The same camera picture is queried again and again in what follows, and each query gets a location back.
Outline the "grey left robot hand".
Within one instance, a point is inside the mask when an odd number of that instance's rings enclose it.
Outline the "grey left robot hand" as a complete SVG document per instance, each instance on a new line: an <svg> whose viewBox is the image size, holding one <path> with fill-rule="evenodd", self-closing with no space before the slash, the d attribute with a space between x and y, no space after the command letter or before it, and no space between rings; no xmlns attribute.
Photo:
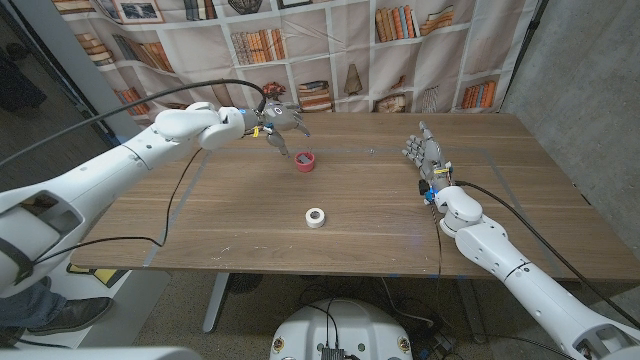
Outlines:
<svg viewBox="0 0 640 360"><path fill-rule="evenodd" d="M283 156L289 156L289 151L281 135L282 132L298 130L305 136L310 136L297 109L296 104L268 103L262 111L262 125L267 142L277 148Z"/></svg>

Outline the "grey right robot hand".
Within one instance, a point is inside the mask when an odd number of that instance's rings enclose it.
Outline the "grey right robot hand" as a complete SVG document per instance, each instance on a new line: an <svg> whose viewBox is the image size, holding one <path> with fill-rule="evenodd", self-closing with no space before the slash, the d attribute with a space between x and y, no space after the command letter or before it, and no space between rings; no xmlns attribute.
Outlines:
<svg viewBox="0 0 640 360"><path fill-rule="evenodd" d="M452 185L452 164L446 161L439 143L426 123L419 123L420 136L410 135L402 154L418 168L419 175L433 193Z"/></svg>

